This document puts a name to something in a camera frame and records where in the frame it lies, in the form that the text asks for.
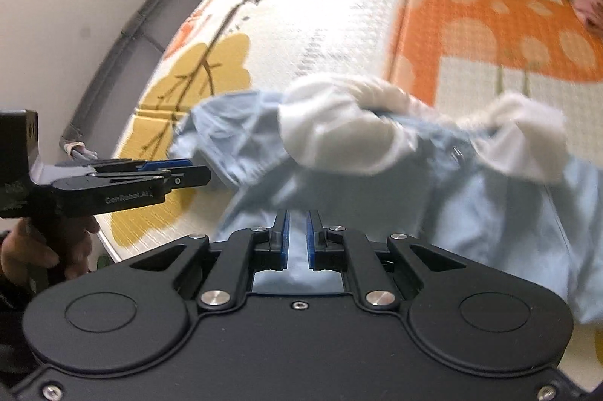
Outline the person's left hand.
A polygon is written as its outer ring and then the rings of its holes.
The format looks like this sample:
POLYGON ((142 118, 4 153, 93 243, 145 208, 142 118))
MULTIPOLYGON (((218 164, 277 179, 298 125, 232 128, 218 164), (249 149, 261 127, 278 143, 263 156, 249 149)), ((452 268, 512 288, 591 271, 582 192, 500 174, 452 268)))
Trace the person's left hand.
MULTIPOLYGON (((66 218, 59 224, 59 235, 66 242, 69 259, 64 276, 67 280, 80 277, 88 271, 88 257, 92 252, 92 237, 99 231, 94 216, 66 218)), ((1 243, 1 274, 13 284, 29 280, 29 267, 52 268, 59 265, 59 255, 45 244, 45 238, 21 219, 1 243)))

